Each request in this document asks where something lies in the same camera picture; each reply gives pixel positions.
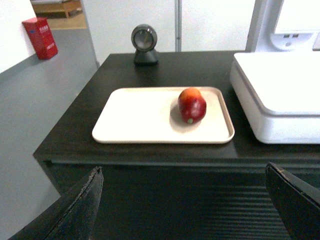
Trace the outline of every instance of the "serving tray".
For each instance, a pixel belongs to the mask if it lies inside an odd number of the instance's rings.
[[[235,129],[221,91],[196,87],[207,103],[205,117],[184,123],[178,97],[187,87],[139,87],[115,90],[98,118],[92,136],[110,143],[223,144]]]

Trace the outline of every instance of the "red box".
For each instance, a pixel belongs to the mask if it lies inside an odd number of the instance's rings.
[[[22,22],[39,59],[50,59],[58,53],[58,48],[47,18],[34,17]]]

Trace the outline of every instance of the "white appliance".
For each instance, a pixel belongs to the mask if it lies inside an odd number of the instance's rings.
[[[256,0],[230,81],[256,138],[320,144],[319,0]]]
[[[236,53],[230,80],[255,137],[320,144],[320,52]]]

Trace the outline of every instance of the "baseboard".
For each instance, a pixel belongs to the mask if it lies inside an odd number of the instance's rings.
[[[27,57],[25,60],[19,62],[18,64],[10,67],[9,69],[3,71],[0,73],[0,83],[2,81],[5,81],[6,79],[12,77],[13,75],[16,75],[20,72],[22,72],[23,70],[25,70],[26,68],[36,65],[38,63],[40,63],[41,61],[39,60],[37,54],[33,54],[29,57]]]

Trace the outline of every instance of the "gray floor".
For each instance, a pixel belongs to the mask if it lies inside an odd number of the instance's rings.
[[[32,155],[97,70],[86,29],[52,33],[58,55],[0,74],[1,240],[59,198]]]

